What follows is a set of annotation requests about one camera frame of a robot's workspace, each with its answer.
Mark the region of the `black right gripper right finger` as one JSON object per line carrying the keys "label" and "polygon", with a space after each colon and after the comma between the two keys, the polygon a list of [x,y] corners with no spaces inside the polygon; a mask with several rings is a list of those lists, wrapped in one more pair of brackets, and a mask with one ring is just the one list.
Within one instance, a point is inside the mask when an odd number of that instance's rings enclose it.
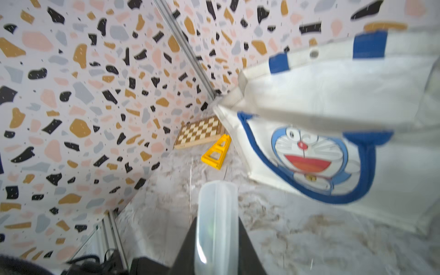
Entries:
{"label": "black right gripper right finger", "polygon": [[267,275],[240,218],[238,228],[238,274]]}

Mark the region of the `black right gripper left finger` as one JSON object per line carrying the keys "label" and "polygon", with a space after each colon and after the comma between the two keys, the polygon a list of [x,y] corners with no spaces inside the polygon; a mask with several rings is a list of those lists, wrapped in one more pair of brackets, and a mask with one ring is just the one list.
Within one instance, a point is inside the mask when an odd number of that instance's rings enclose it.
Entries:
{"label": "black right gripper left finger", "polygon": [[179,253],[168,271],[169,275],[195,275],[194,259],[196,246],[197,218],[194,218]]}

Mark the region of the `green label compass case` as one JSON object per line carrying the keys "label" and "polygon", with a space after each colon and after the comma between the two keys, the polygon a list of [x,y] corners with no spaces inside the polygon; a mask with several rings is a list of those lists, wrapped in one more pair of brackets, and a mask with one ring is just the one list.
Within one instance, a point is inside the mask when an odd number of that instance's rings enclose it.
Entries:
{"label": "green label compass case", "polygon": [[212,181],[199,192],[194,273],[236,275],[239,256],[238,189],[231,182]]}

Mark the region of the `white Doraemon canvas bag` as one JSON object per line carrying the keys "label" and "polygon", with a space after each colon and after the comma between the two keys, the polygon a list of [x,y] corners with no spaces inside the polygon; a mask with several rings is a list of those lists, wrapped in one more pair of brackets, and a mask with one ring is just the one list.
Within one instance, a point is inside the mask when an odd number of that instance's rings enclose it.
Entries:
{"label": "white Doraemon canvas bag", "polygon": [[413,233],[440,213],[439,27],[275,55],[213,110],[254,181]]}

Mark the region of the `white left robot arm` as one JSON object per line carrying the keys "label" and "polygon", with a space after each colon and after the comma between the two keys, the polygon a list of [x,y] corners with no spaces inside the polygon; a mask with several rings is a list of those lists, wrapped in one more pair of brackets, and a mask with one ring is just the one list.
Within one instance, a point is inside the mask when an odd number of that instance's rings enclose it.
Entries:
{"label": "white left robot arm", "polygon": [[[95,254],[85,255],[66,262],[62,275],[166,275],[170,268],[149,258],[141,257],[132,261],[131,267],[123,266],[121,254],[114,250],[110,258],[100,261]],[[1,255],[2,275],[51,275],[53,272],[21,258]]]}

